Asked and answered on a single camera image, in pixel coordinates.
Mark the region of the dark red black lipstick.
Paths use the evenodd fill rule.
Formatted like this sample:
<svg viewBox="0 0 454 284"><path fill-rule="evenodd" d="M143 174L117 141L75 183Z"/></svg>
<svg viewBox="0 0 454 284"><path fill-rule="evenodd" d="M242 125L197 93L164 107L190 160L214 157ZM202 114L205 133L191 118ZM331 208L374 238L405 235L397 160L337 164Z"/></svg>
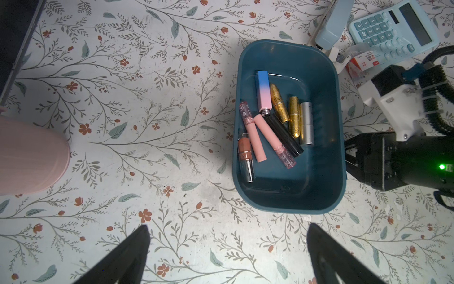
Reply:
<svg viewBox="0 0 454 284"><path fill-rule="evenodd" d="M241 133L238 139L238 158L240 171L244 182L252 183L255 181L253 150L249 135Z"/></svg>

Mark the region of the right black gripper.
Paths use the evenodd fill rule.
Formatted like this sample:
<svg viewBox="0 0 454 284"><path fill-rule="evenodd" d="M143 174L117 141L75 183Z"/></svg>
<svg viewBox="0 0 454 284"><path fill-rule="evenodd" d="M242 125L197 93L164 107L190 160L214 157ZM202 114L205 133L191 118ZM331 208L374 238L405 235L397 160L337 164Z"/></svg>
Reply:
<svg viewBox="0 0 454 284"><path fill-rule="evenodd" d="M345 142L346 170L380 191L405 185L454 190L454 138L413 136L398 142L394 132L362 133Z"/></svg>

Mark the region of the gold lipstick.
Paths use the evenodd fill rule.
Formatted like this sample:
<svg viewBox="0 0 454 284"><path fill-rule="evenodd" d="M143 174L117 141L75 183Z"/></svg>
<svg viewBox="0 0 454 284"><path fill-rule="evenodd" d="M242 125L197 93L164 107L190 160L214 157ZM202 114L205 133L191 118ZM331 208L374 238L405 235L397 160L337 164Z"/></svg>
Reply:
<svg viewBox="0 0 454 284"><path fill-rule="evenodd" d="M271 94L271 101L273 109L276 113L276 116L282 123L286 123L290 121L290 117L287 112L286 104L284 103L279 89L275 84L270 84L270 94Z"/></svg>
<svg viewBox="0 0 454 284"><path fill-rule="evenodd" d="M294 138L300 138L300 108L299 98L297 96L289 98L288 113L290 117L290 133Z"/></svg>

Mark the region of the teal plastic storage box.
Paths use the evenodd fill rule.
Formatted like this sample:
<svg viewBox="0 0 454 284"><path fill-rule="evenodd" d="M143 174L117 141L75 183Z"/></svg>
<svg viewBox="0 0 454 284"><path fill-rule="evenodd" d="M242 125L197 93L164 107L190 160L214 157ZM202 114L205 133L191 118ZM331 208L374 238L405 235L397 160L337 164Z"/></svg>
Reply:
<svg viewBox="0 0 454 284"><path fill-rule="evenodd" d="M249 182L234 146L234 185L249 205L314 215L340 203L346 187L341 101L326 55L283 41L249 44L238 63L235 112L235 139L250 134L266 155L254 162Z"/></svg>

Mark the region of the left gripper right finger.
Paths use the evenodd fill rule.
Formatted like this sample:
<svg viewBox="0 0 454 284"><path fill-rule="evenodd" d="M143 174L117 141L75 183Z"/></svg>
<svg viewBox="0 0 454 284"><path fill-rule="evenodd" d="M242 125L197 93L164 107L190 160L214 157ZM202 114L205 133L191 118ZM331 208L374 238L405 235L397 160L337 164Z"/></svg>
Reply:
<svg viewBox="0 0 454 284"><path fill-rule="evenodd" d="M314 275L319 284L382 284L384 282L317 224L310 224L306 241Z"/></svg>

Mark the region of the silver clear lipstick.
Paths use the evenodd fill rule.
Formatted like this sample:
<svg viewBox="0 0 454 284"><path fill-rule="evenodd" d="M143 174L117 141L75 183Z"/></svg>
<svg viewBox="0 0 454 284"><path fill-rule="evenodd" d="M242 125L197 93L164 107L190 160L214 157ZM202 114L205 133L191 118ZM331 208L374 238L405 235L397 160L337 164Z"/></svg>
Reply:
<svg viewBox="0 0 454 284"><path fill-rule="evenodd" d="M310 102L300 104L301 141L307 146L314 146L313 112Z"/></svg>

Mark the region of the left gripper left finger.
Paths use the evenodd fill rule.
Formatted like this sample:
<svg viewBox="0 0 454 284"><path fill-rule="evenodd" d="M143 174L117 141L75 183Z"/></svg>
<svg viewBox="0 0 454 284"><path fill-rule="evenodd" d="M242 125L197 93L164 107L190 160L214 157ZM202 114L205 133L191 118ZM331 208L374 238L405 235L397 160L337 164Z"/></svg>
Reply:
<svg viewBox="0 0 454 284"><path fill-rule="evenodd" d="M149 247L148 227L141 225L76 283L139 284L144 273Z"/></svg>

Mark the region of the pink blue lipstick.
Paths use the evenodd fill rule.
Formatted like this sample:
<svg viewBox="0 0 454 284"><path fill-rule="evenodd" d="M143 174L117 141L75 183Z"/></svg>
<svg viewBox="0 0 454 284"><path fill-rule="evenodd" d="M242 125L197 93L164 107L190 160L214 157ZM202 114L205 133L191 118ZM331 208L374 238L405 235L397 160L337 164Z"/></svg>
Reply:
<svg viewBox="0 0 454 284"><path fill-rule="evenodd" d="M268 72L257 71L255 81L257 89L258 111L261 115L263 115L270 112L273 107Z"/></svg>

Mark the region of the pink lip gloss tube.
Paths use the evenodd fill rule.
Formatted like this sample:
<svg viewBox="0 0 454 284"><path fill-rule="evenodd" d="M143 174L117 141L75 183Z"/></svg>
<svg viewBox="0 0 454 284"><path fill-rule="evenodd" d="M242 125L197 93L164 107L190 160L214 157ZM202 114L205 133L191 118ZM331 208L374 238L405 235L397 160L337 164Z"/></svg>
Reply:
<svg viewBox="0 0 454 284"><path fill-rule="evenodd" d="M262 146L260 136L257 131L254 119L252 117L249 105L247 102L243 101L240 103L240 115L249 134L249 139L253 147L253 151L258 163L264 162L267 160L264 148Z"/></svg>

